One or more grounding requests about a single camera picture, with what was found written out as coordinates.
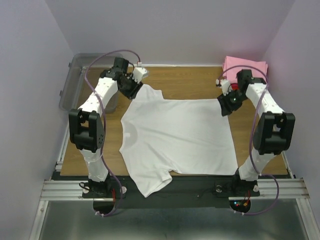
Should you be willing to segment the white t shirt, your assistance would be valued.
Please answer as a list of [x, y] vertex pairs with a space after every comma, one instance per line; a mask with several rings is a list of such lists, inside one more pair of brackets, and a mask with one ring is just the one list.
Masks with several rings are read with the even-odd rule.
[[229, 120], [216, 99], [165, 99], [145, 84], [121, 119], [120, 153], [144, 197], [183, 175], [231, 176], [237, 158]]

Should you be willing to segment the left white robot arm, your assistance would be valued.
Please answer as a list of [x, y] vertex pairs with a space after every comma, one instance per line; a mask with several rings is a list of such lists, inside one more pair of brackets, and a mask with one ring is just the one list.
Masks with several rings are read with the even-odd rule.
[[110, 172], [102, 159], [106, 107], [117, 92], [133, 100], [143, 86], [142, 80], [148, 76], [140, 63], [133, 66], [132, 72], [128, 71], [129, 65], [128, 60], [116, 57], [113, 66], [100, 74], [87, 100], [68, 113], [70, 142], [82, 154], [88, 170], [88, 181], [79, 185], [83, 198], [107, 198], [112, 193]]

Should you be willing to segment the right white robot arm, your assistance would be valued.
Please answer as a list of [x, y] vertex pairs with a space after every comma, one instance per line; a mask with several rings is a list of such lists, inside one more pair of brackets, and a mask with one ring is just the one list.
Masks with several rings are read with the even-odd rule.
[[226, 186], [226, 192], [239, 196], [258, 195], [257, 180], [266, 165], [283, 151], [292, 141], [296, 117], [285, 112], [273, 99], [268, 90], [267, 78], [253, 77], [251, 67], [243, 67], [236, 74], [236, 83], [218, 78], [216, 86], [222, 93], [218, 96], [222, 116], [238, 110], [245, 100], [255, 107], [249, 140], [249, 156], [235, 171]]

